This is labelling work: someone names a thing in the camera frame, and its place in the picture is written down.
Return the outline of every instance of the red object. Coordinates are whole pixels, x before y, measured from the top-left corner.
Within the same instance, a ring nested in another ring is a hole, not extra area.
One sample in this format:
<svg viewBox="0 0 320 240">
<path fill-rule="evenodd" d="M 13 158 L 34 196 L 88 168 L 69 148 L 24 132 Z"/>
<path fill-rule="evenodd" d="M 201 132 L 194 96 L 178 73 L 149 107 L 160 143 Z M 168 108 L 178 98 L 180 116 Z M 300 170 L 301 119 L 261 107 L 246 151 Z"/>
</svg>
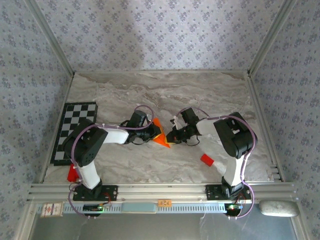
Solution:
<svg viewBox="0 0 320 240">
<path fill-rule="evenodd" d="M 203 154 L 201 157 L 201 161 L 207 164 L 209 167 L 214 163 L 214 160 L 209 157 L 207 154 Z"/>
<path fill-rule="evenodd" d="M 67 177 L 67 180 L 71 183 L 75 183 L 77 179 L 79 178 L 76 169 L 74 168 L 74 165 L 70 165 L 69 174 Z"/>
</svg>

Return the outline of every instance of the gray marble tabletop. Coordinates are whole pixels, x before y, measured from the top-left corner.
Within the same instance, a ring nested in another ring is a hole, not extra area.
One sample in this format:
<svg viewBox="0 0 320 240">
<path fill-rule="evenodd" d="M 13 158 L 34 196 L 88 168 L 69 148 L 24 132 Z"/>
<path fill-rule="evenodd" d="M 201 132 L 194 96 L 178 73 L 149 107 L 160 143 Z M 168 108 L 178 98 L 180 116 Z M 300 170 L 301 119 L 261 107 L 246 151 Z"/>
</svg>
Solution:
<svg viewBox="0 0 320 240">
<path fill-rule="evenodd" d="M 245 179 L 273 180 L 272 163 L 246 82 L 240 77 L 215 72 L 165 71 L 76 74 L 67 101 L 95 101 L 97 123 L 101 124 L 119 124 L 131 117 L 136 106 L 148 105 L 155 111 L 166 134 L 172 129 L 173 116 L 188 106 L 199 107 L 211 116 L 239 112 L 258 137 L 257 147 L 247 162 Z M 199 140 L 197 146 L 183 143 L 171 148 L 153 141 L 143 145 L 104 144 L 95 165 L 104 183 L 220 182 L 230 156 L 218 135 L 204 135 Z M 201 162 L 203 154 L 214 159 L 211 167 Z M 67 166 L 50 165 L 44 182 L 65 183 L 68 170 Z"/>
</svg>

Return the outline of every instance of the metal bracket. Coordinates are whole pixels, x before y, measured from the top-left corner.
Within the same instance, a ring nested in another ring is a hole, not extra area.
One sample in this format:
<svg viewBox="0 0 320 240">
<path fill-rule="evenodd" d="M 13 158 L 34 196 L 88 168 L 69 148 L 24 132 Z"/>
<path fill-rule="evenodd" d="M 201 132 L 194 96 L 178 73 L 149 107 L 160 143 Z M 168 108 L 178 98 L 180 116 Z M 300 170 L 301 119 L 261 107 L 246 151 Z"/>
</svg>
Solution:
<svg viewBox="0 0 320 240">
<path fill-rule="evenodd" d="M 88 189 L 79 185 L 75 188 L 73 194 L 73 201 L 94 201 L 94 202 L 107 202 L 116 201 L 118 196 L 118 186 L 117 185 L 102 185 L 101 192 L 97 197 L 93 197 L 92 194 L 88 192 Z"/>
<path fill-rule="evenodd" d="M 223 189 L 221 184 L 210 184 L 205 186 L 206 199 L 208 201 L 214 200 L 231 200 L 223 194 Z M 250 190 L 244 185 L 243 189 L 239 191 L 238 194 L 243 194 L 246 200 L 251 200 Z"/>
</svg>

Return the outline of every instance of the floral wallpaper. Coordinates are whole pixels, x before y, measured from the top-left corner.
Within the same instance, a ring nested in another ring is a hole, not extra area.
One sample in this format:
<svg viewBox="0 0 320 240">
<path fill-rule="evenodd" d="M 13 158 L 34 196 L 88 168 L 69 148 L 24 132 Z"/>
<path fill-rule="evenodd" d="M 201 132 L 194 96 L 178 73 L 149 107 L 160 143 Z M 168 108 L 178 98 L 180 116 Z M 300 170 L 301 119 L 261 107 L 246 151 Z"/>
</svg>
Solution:
<svg viewBox="0 0 320 240">
<path fill-rule="evenodd" d="M 287 181 L 320 239 L 320 2 L 298 0 L 255 83 Z"/>
<path fill-rule="evenodd" d="M 23 0 L 0 2 L 0 239 L 40 173 L 69 78 Z"/>
<path fill-rule="evenodd" d="M 245 70 L 283 0 L 37 0 L 75 71 Z"/>
</svg>

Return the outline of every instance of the marble table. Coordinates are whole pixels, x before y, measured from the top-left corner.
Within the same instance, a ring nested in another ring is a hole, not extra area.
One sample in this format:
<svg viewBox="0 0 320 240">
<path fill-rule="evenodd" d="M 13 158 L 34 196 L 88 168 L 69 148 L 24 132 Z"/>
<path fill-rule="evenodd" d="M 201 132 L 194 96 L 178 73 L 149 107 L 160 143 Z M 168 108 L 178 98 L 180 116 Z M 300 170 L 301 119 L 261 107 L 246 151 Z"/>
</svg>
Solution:
<svg viewBox="0 0 320 240">
<path fill-rule="evenodd" d="M 119 124 L 131 117 L 137 105 L 148 105 L 166 134 L 172 129 L 173 116 L 188 106 L 199 107 L 211 116 L 239 112 L 258 137 L 247 162 L 245 179 L 273 180 L 266 145 L 241 77 L 216 72 L 165 71 L 76 74 L 67 102 L 91 101 L 98 105 L 97 123 L 101 124 Z M 171 148 L 153 141 L 143 145 L 104 144 L 95 165 L 104 183 L 220 182 L 230 156 L 218 135 L 201 136 L 199 140 L 197 146 L 183 143 Z M 204 153 L 214 159 L 211 167 L 200 161 Z M 66 183 L 68 170 L 68 166 L 49 165 L 44 182 Z"/>
</svg>

